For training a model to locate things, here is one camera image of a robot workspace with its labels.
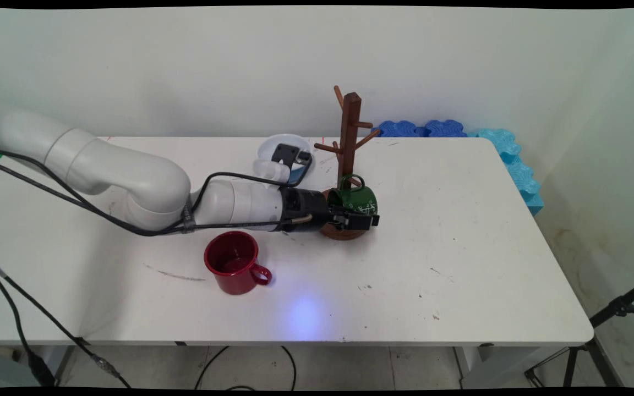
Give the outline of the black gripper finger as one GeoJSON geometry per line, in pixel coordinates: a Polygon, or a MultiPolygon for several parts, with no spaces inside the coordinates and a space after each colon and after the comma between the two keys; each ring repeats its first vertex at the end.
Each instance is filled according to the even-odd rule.
{"type": "Polygon", "coordinates": [[[379,220],[378,214],[338,212],[334,215],[334,226],[340,230],[370,230],[378,225],[379,220]]]}

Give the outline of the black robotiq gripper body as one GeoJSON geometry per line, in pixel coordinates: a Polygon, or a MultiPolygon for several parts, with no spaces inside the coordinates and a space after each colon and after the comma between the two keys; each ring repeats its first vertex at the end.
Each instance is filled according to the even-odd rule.
{"type": "Polygon", "coordinates": [[[305,190],[300,188],[280,188],[282,199],[281,219],[295,219],[311,216],[307,222],[281,225],[280,230],[286,233],[319,232],[325,226],[332,226],[341,231],[344,226],[335,220],[335,214],[328,200],[329,191],[305,190]]]}

